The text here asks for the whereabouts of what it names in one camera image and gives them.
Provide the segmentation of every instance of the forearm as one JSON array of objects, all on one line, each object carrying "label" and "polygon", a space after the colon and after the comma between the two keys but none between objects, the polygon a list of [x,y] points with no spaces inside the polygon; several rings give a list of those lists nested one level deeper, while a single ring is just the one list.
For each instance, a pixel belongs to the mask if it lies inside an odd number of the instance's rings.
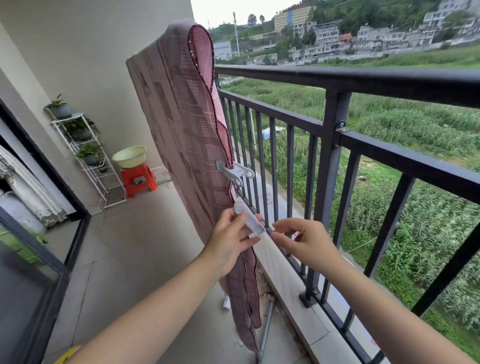
[{"label": "forearm", "polygon": [[84,346],[72,364],[155,363],[217,279],[208,259],[198,256]]},{"label": "forearm", "polygon": [[345,259],[336,261],[325,276],[342,294],[392,364],[473,363],[454,344]]}]

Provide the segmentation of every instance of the left hand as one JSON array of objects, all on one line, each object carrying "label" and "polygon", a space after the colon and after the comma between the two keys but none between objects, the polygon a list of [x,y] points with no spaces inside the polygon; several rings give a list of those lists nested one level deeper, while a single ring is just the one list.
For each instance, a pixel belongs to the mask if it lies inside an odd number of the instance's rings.
[{"label": "left hand", "polygon": [[[255,216],[259,221],[263,220],[260,215]],[[218,278],[226,276],[232,270],[240,253],[260,240],[259,236],[245,239],[252,233],[245,226],[246,221],[247,214],[245,212],[237,216],[232,208],[223,211],[208,244],[202,251],[201,255],[214,265]]]}]

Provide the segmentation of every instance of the red roof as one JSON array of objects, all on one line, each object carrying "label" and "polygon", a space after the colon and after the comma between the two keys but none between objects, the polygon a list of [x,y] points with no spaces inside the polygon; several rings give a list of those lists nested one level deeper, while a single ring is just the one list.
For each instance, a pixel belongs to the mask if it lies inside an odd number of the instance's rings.
[{"label": "red roof", "polygon": [[339,42],[349,42],[352,40],[352,34],[351,33],[346,33],[346,34],[341,34],[339,37],[338,37],[338,41]]}]

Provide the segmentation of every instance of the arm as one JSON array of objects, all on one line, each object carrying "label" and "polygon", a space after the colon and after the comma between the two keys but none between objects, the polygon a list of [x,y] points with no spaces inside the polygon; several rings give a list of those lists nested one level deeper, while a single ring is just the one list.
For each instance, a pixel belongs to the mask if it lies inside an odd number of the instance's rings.
[{"label": "arm", "polygon": [[[346,261],[322,223],[288,218],[273,226],[274,242],[338,289],[392,364],[474,364],[459,348]],[[297,231],[300,234],[295,241],[291,240],[288,236]]]},{"label": "arm", "polygon": [[245,213],[237,217],[233,209],[225,210],[194,261],[82,347],[69,363],[155,363],[214,283],[232,270],[241,252],[260,240],[240,241],[251,233],[246,220]]}]

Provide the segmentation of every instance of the white curtain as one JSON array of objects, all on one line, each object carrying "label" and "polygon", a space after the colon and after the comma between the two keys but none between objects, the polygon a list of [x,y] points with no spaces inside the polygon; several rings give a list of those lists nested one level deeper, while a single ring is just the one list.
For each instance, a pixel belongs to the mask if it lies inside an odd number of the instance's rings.
[{"label": "white curtain", "polygon": [[0,178],[8,182],[17,197],[46,227],[56,225],[67,218],[65,211],[30,170],[2,146],[0,146]]}]

